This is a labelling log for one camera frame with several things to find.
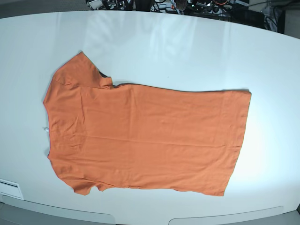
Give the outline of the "orange T-shirt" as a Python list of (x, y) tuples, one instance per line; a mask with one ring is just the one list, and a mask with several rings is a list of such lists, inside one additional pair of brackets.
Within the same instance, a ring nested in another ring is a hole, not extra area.
[(52, 77), (48, 159), (75, 193), (173, 189), (223, 196), (243, 144), (251, 93), (114, 86), (79, 53)]

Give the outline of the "white power strip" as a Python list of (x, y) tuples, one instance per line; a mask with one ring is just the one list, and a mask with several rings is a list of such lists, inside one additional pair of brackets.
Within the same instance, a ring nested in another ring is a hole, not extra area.
[(155, 2), (151, 7), (151, 12), (164, 12), (164, 13), (180, 13), (187, 7), (187, 1), (174, 1), (174, 2)]

